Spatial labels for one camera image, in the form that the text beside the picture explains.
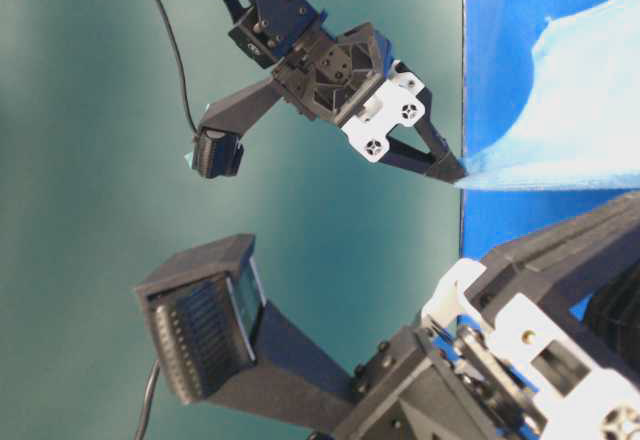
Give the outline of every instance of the blue cloth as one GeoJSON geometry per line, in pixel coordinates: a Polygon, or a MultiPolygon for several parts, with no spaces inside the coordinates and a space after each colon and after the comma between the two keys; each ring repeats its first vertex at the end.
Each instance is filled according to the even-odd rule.
{"type": "Polygon", "coordinates": [[[482,190],[640,188],[640,0],[549,19],[531,52],[527,104],[509,131],[465,159],[456,186],[482,190]]]}
{"type": "MultiPolygon", "coordinates": [[[[464,154],[501,138],[533,85],[531,51],[557,19],[608,0],[466,0],[464,154]]],[[[494,246],[584,213],[620,190],[464,193],[462,254],[480,258],[494,246]]]]}

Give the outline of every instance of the black 3d-printed part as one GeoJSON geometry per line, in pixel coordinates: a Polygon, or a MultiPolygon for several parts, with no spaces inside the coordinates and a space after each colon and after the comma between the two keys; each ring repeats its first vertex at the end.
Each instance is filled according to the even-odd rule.
{"type": "Polygon", "coordinates": [[[583,322],[640,373],[640,262],[593,295],[583,322]]]}
{"type": "Polygon", "coordinates": [[[204,178],[237,175],[244,147],[237,135],[203,130],[196,137],[193,165],[204,178]]]}
{"type": "Polygon", "coordinates": [[[237,338],[223,275],[158,294],[150,301],[160,361],[183,403],[206,399],[250,365],[237,338]]]}
{"type": "Polygon", "coordinates": [[[310,120],[341,127],[384,82],[391,43],[370,23],[336,39],[310,29],[273,70],[284,99],[310,120]]]}
{"type": "Polygon", "coordinates": [[[403,327],[356,370],[358,403],[335,440],[497,440],[482,407],[424,331],[403,327]]]}
{"type": "Polygon", "coordinates": [[[209,401],[330,432],[353,409],[349,375],[267,302],[253,349],[256,363],[209,401]]]}
{"type": "Polygon", "coordinates": [[[262,68],[287,55],[319,17],[307,0],[223,1],[234,22],[229,35],[262,68]]]}

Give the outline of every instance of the white plastic part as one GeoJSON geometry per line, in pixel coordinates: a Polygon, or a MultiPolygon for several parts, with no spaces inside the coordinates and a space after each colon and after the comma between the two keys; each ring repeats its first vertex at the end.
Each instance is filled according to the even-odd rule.
{"type": "Polygon", "coordinates": [[[490,326],[480,313],[469,303],[464,292],[487,269],[482,263],[469,258],[461,258],[440,279],[429,301],[422,307],[420,318],[423,326],[435,320],[443,327],[449,326],[458,315],[469,315],[483,329],[490,326]]]}
{"type": "Polygon", "coordinates": [[[193,152],[189,152],[184,156],[184,160],[189,165],[189,168],[193,168],[193,152]]]}
{"type": "MultiPolygon", "coordinates": [[[[495,327],[486,337],[487,347],[539,389],[533,402],[547,419],[541,440],[602,440],[605,418],[613,410],[629,407],[640,412],[640,393],[634,385],[596,364],[526,296],[515,295],[496,316],[495,327]],[[566,396],[532,365],[554,341],[589,370],[566,396]]],[[[640,424],[631,428],[640,432],[640,424]]]]}
{"type": "Polygon", "coordinates": [[[424,83],[411,72],[398,73],[395,61],[389,78],[364,104],[362,111],[342,126],[351,146],[369,162],[389,151],[387,135],[396,126],[413,127],[424,116],[425,106],[416,95],[424,83]]]}

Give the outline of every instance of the mounting hole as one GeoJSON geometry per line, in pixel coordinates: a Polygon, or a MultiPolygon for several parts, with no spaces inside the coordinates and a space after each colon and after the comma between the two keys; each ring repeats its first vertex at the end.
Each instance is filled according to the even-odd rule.
{"type": "Polygon", "coordinates": [[[380,143],[378,140],[369,140],[369,142],[367,142],[365,150],[370,156],[375,157],[382,151],[382,143],[380,143]]]}
{"type": "Polygon", "coordinates": [[[413,120],[418,115],[418,107],[413,103],[409,103],[402,107],[402,118],[405,120],[413,120]]]}

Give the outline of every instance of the screw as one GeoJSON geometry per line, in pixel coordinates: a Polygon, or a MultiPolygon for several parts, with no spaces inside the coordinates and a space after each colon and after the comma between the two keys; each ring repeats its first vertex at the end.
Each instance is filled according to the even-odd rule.
{"type": "Polygon", "coordinates": [[[461,376],[462,379],[462,383],[464,383],[466,386],[470,387],[471,385],[473,385],[473,380],[471,380],[471,378],[469,377],[469,375],[462,375],[461,376]]]}
{"type": "Polygon", "coordinates": [[[382,368],[389,368],[393,365],[393,358],[390,355],[385,355],[382,359],[382,368]]]}
{"type": "Polygon", "coordinates": [[[258,55],[260,55],[260,49],[258,47],[256,47],[253,43],[248,43],[247,44],[247,48],[249,49],[249,51],[255,55],[256,57],[258,55]]]}
{"type": "Polygon", "coordinates": [[[356,387],[356,390],[358,391],[358,393],[367,393],[367,390],[369,390],[369,384],[367,382],[361,382],[356,387]]]}
{"type": "Polygon", "coordinates": [[[527,345],[531,345],[536,339],[536,334],[532,330],[527,330],[522,334],[522,341],[527,345]]]}

